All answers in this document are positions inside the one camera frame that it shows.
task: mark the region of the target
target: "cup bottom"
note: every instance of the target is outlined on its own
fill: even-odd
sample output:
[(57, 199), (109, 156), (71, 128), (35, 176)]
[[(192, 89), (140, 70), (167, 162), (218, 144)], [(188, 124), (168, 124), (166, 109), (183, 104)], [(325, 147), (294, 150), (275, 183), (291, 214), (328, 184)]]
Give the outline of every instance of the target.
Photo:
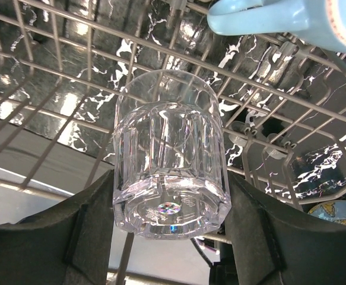
[(117, 227), (147, 239), (189, 239), (217, 230), (230, 196), (215, 183), (193, 177), (153, 175), (115, 190)]

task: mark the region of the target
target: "dish rack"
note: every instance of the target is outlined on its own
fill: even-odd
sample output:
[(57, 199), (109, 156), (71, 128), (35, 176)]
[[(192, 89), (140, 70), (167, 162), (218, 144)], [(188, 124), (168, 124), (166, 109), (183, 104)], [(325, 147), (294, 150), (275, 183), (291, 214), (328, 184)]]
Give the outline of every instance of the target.
[[(85, 186), (88, 186), (92, 183), (97, 168), (101, 161), (108, 158), (107, 148), (106, 146), (110, 143), (112, 139), (112, 126), (103, 127), (98, 126), (94, 122), (87, 122), (82, 119), (76, 117), (76, 112), (78, 109), (84, 104), (85, 100), (88, 98), (89, 90), (97, 90), (97, 91), (105, 91), (114, 96), (118, 96), (120, 94), (120, 88), (109, 88), (105, 85), (100, 85), (95, 83), (92, 79), (95, 76), (92, 69), (92, 60), (95, 56), (102, 56), (104, 58), (116, 61), (123, 66), (126, 66), (128, 70), (132, 70), (133, 68), (137, 68), (143, 72), (148, 72), (154, 70), (149, 66), (142, 65), (138, 63), (135, 58), (137, 57), (138, 47), (142, 46), (145, 48), (149, 48), (151, 50), (157, 51), (158, 54), (167, 55), (166, 60), (162, 66), (162, 69), (167, 68), (167, 64), (169, 63), (169, 58), (181, 59), (185, 62), (190, 63), (194, 66), (191, 72), (195, 75), (199, 75), (201, 71), (207, 70), (209, 72), (216, 72), (218, 75), (222, 75), (224, 79), (221, 82), (220, 87), (217, 90), (217, 97), (221, 104), (229, 104), (229, 105), (237, 105), (236, 112), (230, 116), (223, 124), (223, 131), (225, 136), (227, 136), (234, 145), (238, 145), (239, 154), (242, 158), (242, 166), (235, 167), (232, 164), (228, 166), (228, 170), (243, 175), (245, 179), (249, 183), (253, 183), (258, 189), (265, 191), (266, 193), (272, 195), (274, 198), (281, 200), (282, 202), (287, 202), (293, 207), (301, 210), (302, 205), (305, 204), (313, 204), (318, 202), (324, 202), (329, 200), (334, 200), (340, 198), (344, 194), (346, 194), (346, 184), (341, 187), (338, 191), (333, 193), (332, 195), (321, 195), (319, 197), (311, 197), (311, 198), (303, 198), (299, 193), (296, 193), (296, 186), (291, 181), (292, 177), (292, 168), (291, 162), (296, 156), (296, 148), (299, 145), (302, 145), (309, 138), (317, 136), (326, 138), (331, 142), (332, 148), (330, 150), (337, 150), (339, 152), (339, 158), (343, 160), (346, 165), (346, 141), (341, 139), (340, 137), (336, 137), (335, 134), (325, 131), (325, 127), (330, 126), (333, 122), (342, 122), (346, 125), (346, 104), (340, 110), (330, 110), (325, 107), (323, 104), (326, 100), (329, 99), (330, 90), (329, 82), (327, 81), (328, 77), (331, 73), (340, 73), (346, 77), (346, 63), (343, 60), (346, 55), (345, 54), (336, 54), (333, 52), (323, 51), (323, 53), (314, 52), (316, 48), (314, 46), (309, 46), (304, 44), (301, 40), (297, 39), (295, 36), (290, 34), (256, 34), (251, 36), (245, 36), (243, 39), (240, 39), (238, 42), (237, 48), (239, 51), (244, 51), (246, 53), (246, 39), (250, 39), (254, 37), (254, 39), (264, 40), (270, 43), (271, 50), (274, 52), (271, 53), (269, 57), (269, 63), (271, 64), (271, 68), (268, 72), (266, 72), (265, 76), (259, 77), (258, 80), (248, 77), (246, 75), (242, 75), (238, 70), (243, 65), (243, 61), (239, 60), (232, 67), (232, 69), (225, 69), (221, 64), (218, 66), (208, 62), (207, 56), (210, 53), (213, 45), (216, 45), (214, 41), (209, 41), (207, 47), (204, 49), (204, 52), (200, 56), (193, 56), (187, 53), (179, 52), (174, 49), (174, 44), (177, 39), (177, 35), (179, 32), (178, 28), (174, 29), (174, 33), (170, 40), (169, 46), (159, 45), (155, 41), (150, 41), (147, 39), (140, 38), (141, 26), (143, 20), (148, 16), (146, 13), (147, 7), (151, 5), (150, 0), (144, 0), (143, 5), (144, 9), (140, 11), (139, 20), (136, 23), (135, 33), (130, 34), (126, 31), (120, 31), (115, 28), (111, 28), (109, 26), (105, 26), (95, 21), (94, 19), (94, 11), (93, 11), (93, 0), (87, 1), (88, 3), (88, 12), (84, 17), (82, 15), (77, 15), (76, 13), (65, 11), (58, 7), (55, 7), (54, 0), (13, 0), (12, 5), (15, 11), (16, 18), (9, 17), (5, 14), (0, 13), (0, 21), (5, 22), (9, 25), (13, 25), (20, 29), (22, 37), (21, 40), (24, 43), (24, 50), (15, 52), (7, 52), (3, 48), (2, 37), (5, 36), (0, 34), (0, 71), (2, 67), (5, 65), (6, 61), (9, 59), (15, 59), (19, 65), (26, 68), (28, 71), (26, 76), (22, 79), (21, 82), (18, 82), (17, 86), (10, 90), (5, 90), (2, 94), (0, 94), (0, 105), (6, 102), (9, 102), (15, 106), (15, 108), (7, 114), (5, 118), (2, 118), (0, 121), (0, 131), (10, 123), (13, 122), (13, 119), (20, 114), (23, 110), (28, 111), (28, 115), (21, 121), (21, 124), (17, 124), (13, 133), (9, 135), (9, 137), (0, 144), (0, 154), (3, 152), (5, 148), (8, 147), (10, 142), (24, 129), (27, 128), (27, 125), (31, 120), (36, 116), (36, 114), (41, 113), (46, 116), (51, 116), (53, 118), (58, 118), (64, 120), (64, 124), (58, 129), (57, 133), (53, 138), (50, 138), (49, 143), (42, 155), (37, 159), (37, 162), (33, 165), (28, 175), (23, 179), (23, 181), (19, 183), (15, 183), (13, 181), (8, 181), (5, 179), (0, 179), (0, 185), (5, 186), (7, 188), (13, 189), (15, 191), (26, 192), (32, 195), (40, 195), (43, 197), (48, 197), (56, 200), (63, 200), (68, 195), (55, 193), (52, 191), (45, 191), (41, 189), (37, 189), (30, 185), (30, 182), (34, 178), (34, 175), (39, 170), (40, 166), (44, 163), (46, 157), (49, 155), (50, 151), (52, 151), (53, 147), (57, 145), (58, 139), (63, 133), (64, 129), (68, 126), (69, 123), (74, 122), (79, 126), (84, 126), (85, 128), (91, 128), (98, 132), (103, 133), (105, 139), (102, 142), (101, 149), (96, 155), (96, 161), (94, 166), (90, 170), (90, 174), (85, 183)], [(205, 17), (205, 14), (208, 12), (208, 8), (201, 4), (200, 2), (186, 2), (184, 1), (184, 7), (173, 7), (170, 9), (170, 14), (166, 20), (166, 25), (170, 25), (174, 27), (172, 21), (174, 19), (179, 19), (182, 17), (184, 13), (188, 11), (193, 11), (198, 14), (202, 14)], [(32, 25), (31, 22), (27, 23), (24, 21), (23, 10), (24, 7), (31, 6), (33, 8), (38, 8), (42, 11), (44, 17), (48, 17), (48, 25), (49, 29), (42, 29), (40, 27), (36, 27)], [(79, 25), (84, 25), (86, 28), (85, 35), (86, 40), (85, 44), (81, 42), (76, 42), (69, 37), (62, 36), (58, 32), (57, 27), (57, 17), (62, 19), (67, 19), (71, 23), (76, 23)], [(105, 34), (116, 36), (120, 39), (126, 40), (128, 43), (133, 43), (130, 50), (129, 56), (121, 56), (119, 54), (112, 54), (106, 50), (98, 49), (93, 46), (93, 33), (94, 31), (101, 31)], [(29, 36), (30, 33), (38, 34), (43, 36), (46, 39), (49, 39), (55, 44), (55, 54), (53, 56), (56, 58), (58, 63), (57, 69), (52, 69), (48, 66), (40, 65), (35, 63), (34, 59), (34, 50), (37, 49), (38, 45), (42, 45), (38, 41), (35, 41), (32, 37)], [(70, 45), (77, 49), (83, 50), (87, 54), (87, 77), (83, 78), (81, 76), (73, 75), (66, 73), (64, 71), (65, 62), (62, 60), (61, 56), (61, 45)], [(293, 88), (287, 91), (279, 90), (272, 86), (272, 84), (268, 84), (268, 80), (271, 76), (274, 76), (274, 72), (278, 71), (282, 64), (285, 62), (285, 58), (296, 58), (300, 61), (298, 68), (298, 81), (294, 85)], [(301, 87), (305, 80), (305, 75), (301, 73), (300, 67), (302, 67), (305, 63), (315, 62), (318, 63), (319, 66), (322, 66), (325, 69), (323, 83), (325, 85), (325, 94), (324, 96), (315, 103), (311, 103), (310, 101), (300, 97), (295, 96), (295, 94), (301, 90)], [(37, 105), (32, 104), (31, 97), (25, 98), (24, 100), (13, 99), (12, 95), (17, 92), (19, 89), (23, 88), (26, 84), (31, 84), (34, 78), (34, 73), (36, 71), (43, 71), (46, 73), (50, 73), (52, 75), (57, 76), (58, 82), (55, 86), (49, 87), (49, 93), (45, 94), (44, 99)], [(130, 82), (133, 78), (133, 73), (128, 72), (126, 75), (126, 83)], [(80, 101), (77, 102), (75, 109), (71, 112), (70, 115), (65, 115), (61, 112), (50, 111), (45, 108), (45, 105), (48, 101), (55, 96), (58, 92), (59, 88), (63, 85), (64, 82), (76, 82), (86, 86), (87, 92), (86, 94), (80, 98)], [(242, 83), (244, 86), (248, 86), (249, 96), (245, 98), (237, 99), (236, 97), (230, 97), (228, 94), (225, 94), (224, 90), (227, 88), (228, 84), (231, 81), (237, 81)], [(346, 84), (344, 84), (343, 89), (346, 94)], [(279, 99), (278, 104), (276, 104), (272, 108), (267, 108), (260, 106), (258, 104), (254, 104), (253, 100), (258, 93), (266, 93), (271, 97)], [(298, 108), (300, 110), (304, 110), (301, 115), (296, 118), (289, 118), (288, 116), (282, 115), (281, 109), (285, 106), (285, 104), (291, 104), (293, 108)], [(236, 124), (233, 125), (234, 120), (245, 110), (254, 111), (255, 113), (259, 113), (261, 119), (256, 121), (252, 126), (248, 124)], [(318, 113), (322, 115), (323, 122), (316, 125), (311, 126), (311, 124), (307, 124), (306, 117), (311, 114)], [(269, 135), (267, 138), (259, 135), (260, 127), (270, 119), (276, 119), (285, 124), (285, 127), (281, 129), (279, 132), (273, 135)], [(301, 129), (305, 133), (298, 140), (290, 140), (286, 133), (293, 129)], [(346, 133), (345, 130), (338, 131), (342, 135)], [(248, 158), (249, 150), (251, 146), (259, 146), (260, 157), (262, 157), (262, 161), (266, 162), (267, 158), (274, 159), (275, 164), (279, 164), (279, 168), (281, 168), (283, 173), (283, 180), (276, 180), (275, 176), (272, 175), (272, 170), (269, 168), (269, 163), (263, 163), (261, 167), (257, 170), (256, 167), (251, 166), (251, 161)], [(280, 195), (282, 190), (285, 189), (288, 193), (286, 195)], [(209, 239), (227, 241), (224, 236), (209, 234), (206, 236)]]

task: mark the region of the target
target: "black marble surface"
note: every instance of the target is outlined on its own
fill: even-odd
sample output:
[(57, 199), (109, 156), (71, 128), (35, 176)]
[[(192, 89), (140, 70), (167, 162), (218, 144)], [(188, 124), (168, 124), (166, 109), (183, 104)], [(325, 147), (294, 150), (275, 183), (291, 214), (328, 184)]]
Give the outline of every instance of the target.
[[(117, 30), (135, 34), (139, 14), (143, 10), (144, 1), (132, 0), (95, 0), (92, 7), (92, 20)], [(20, 4), (25, 23), (38, 27), (52, 33), (51, 15), (41, 9), (31, 7), (27, 4)], [(56, 7), (67, 10), (82, 17), (88, 17), (88, 0), (57, 0)], [(141, 26), (140, 37), (154, 42), (158, 45), (168, 47), (174, 33), (174, 28), (178, 25), (179, 32), (174, 50), (196, 58), (201, 58), (209, 44), (212, 43), (205, 62), (232, 70), (238, 63), (242, 62), (237, 74), (243, 75), (258, 82), (262, 82), (270, 69), (269, 57), (276, 61), (279, 54), (272, 48), (271, 44), (256, 37), (221, 37), (214, 35), (207, 26), (206, 18), (196, 11), (186, 11), (182, 18), (175, 16), (172, 27), (167, 27), (169, 16), (169, 5), (161, 0), (153, 0), (147, 7)], [(12, 1), (0, 0), (0, 14), (16, 19)], [(88, 27), (84, 24), (56, 17), (59, 36), (87, 45)], [(58, 60), (56, 57), (55, 42), (52, 39), (29, 32), (33, 40), (39, 42), (33, 48), (34, 62), (43, 67), (58, 70)], [(5, 65), (0, 71), (0, 95), (10, 88), (16, 86), (25, 79), (30, 72), (25, 65), (19, 64), (16, 58), (26, 58), (24, 39), (20, 29), (11, 24), (0, 21), (0, 41), (5, 52), (14, 53), (15, 57), (6, 59)], [(100, 30), (93, 31), (93, 47), (107, 53), (111, 53), (121, 58), (129, 59), (133, 43), (126, 39), (113, 36)], [(314, 53), (323, 56), (323, 53), (316, 49)], [(63, 72), (87, 79), (87, 51), (79, 46), (61, 43), (61, 54), (63, 62)], [(173, 56), (169, 57), (167, 66), (163, 66), (166, 55), (154, 49), (138, 46), (135, 60), (141, 65), (151, 69), (162, 67), (181, 69), (195, 72), (196, 66)], [(298, 83), (300, 76), (304, 76), (304, 83), (300, 90), (293, 96), (298, 96), (308, 102), (316, 103), (326, 93), (327, 88), (331, 88), (331, 94), (322, 104), (323, 107), (339, 112), (346, 106), (346, 78), (338, 71), (334, 71), (323, 83), (324, 76), (329, 69), (321, 64), (308, 60), (297, 72), (300, 62), (299, 58), (288, 57), (284, 59), (282, 67), (273, 74), (267, 84), (289, 92)], [(92, 79), (91, 82), (104, 87), (121, 90), (128, 75), (128, 66), (94, 54), (92, 57)], [(136, 77), (145, 71), (140, 68), (133, 68), (131, 73)], [(208, 69), (201, 69), (198, 76), (203, 78), (211, 87), (218, 92), (226, 78)], [(11, 98), (15, 100), (25, 100), (30, 98), (32, 105), (39, 104), (58, 80), (57, 75), (35, 70), (33, 78), (24, 85), (23, 88), (15, 92)], [(234, 97), (238, 100), (246, 100), (254, 89), (242, 82), (231, 80), (223, 91), (223, 95)], [(65, 79), (62, 87), (55, 96), (46, 104), (45, 109), (59, 112), (63, 115), (70, 115), (76, 105), (86, 94), (85, 84), (74, 80)], [(97, 126), (112, 130), (115, 118), (115, 102), (117, 95), (108, 93), (96, 88), (90, 88), (89, 96), (79, 108), (75, 118), (90, 122)], [(271, 110), (282, 98), (257, 92), (252, 99), (252, 104)], [(5, 118), (15, 106), (5, 102), (0, 107), (0, 118)], [(235, 113), (238, 105), (220, 100), (220, 109), (224, 122)], [(290, 119), (297, 119), (307, 108), (292, 102), (286, 102), (278, 111)], [(13, 120), (12, 124), (21, 124), (30, 111), (23, 110)], [(237, 118), (239, 121), (253, 124), (258, 121), (263, 114), (246, 109)], [(323, 114), (311, 112), (302, 122), (316, 127), (324, 122), (327, 117)], [(53, 118), (44, 114), (37, 114), (35, 118), (26, 126), (26, 129), (42, 135), (46, 138), (53, 138), (59, 128), (64, 124), (64, 120)], [(260, 134), (267, 135), (270, 132), (279, 132), (287, 126), (286, 122), (277, 119), (268, 120), (259, 129)], [(323, 129), (334, 134), (337, 138), (342, 138), (346, 143), (346, 123), (334, 120)], [(299, 127), (294, 127), (286, 134), (293, 142), (308, 133)], [(82, 126), (72, 122), (61, 135), (58, 142), (68, 145), (74, 149), (85, 152), (90, 156), (97, 156), (103, 144), (105, 134), (87, 126)], [(225, 134), (225, 147), (228, 166), (242, 169), (241, 153), (242, 147), (230, 142)], [(257, 169), (258, 174), (265, 176), (262, 167), (261, 152), (263, 147), (254, 144), (249, 151), (250, 167)], [(315, 134), (303, 141), (294, 149), (295, 155), (290, 168), (292, 172), (291, 180), (300, 198), (319, 197), (330, 195), (346, 185), (346, 161), (342, 157), (341, 151), (329, 138)], [(107, 146), (105, 160), (113, 163), (112, 140)], [(269, 157), (265, 162), (268, 165), (270, 175), (276, 181), (284, 182), (281, 171), (282, 160), (275, 160)], [(269, 192), (267, 184), (261, 183), (262, 189)], [(276, 191), (285, 197), (289, 196), (287, 189), (276, 187)]]

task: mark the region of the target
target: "clear glass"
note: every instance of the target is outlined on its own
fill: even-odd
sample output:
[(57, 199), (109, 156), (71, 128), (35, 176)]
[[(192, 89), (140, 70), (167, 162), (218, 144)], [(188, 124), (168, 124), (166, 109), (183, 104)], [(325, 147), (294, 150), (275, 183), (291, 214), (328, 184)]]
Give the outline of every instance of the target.
[(217, 230), (228, 214), (223, 133), (214, 91), (174, 70), (145, 73), (116, 103), (115, 222), (148, 239)]

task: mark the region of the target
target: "blue mug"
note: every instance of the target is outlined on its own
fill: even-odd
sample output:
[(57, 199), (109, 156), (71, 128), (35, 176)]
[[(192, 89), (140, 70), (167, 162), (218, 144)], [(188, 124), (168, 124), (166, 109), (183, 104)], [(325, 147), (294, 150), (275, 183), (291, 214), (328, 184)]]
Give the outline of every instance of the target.
[(290, 32), (311, 45), (346, 53), (346, 0), (220, 0), (207, 21), (225, 36)]

